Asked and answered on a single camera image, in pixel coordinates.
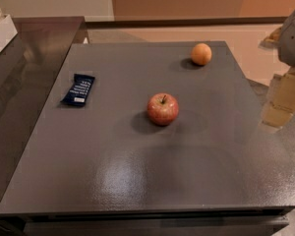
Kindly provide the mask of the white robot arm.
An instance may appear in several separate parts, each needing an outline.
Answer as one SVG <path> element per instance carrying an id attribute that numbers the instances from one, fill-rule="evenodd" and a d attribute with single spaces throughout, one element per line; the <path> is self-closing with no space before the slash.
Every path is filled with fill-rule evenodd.
<path id="1" fill-rule="evenodd" d="M 295 114 L 295 10 L 264 42 L 272 42 L 278 60 L 288 67 L 284 74 L 273 75 L 261 113 L 261 124 L 276 132 Z"/>

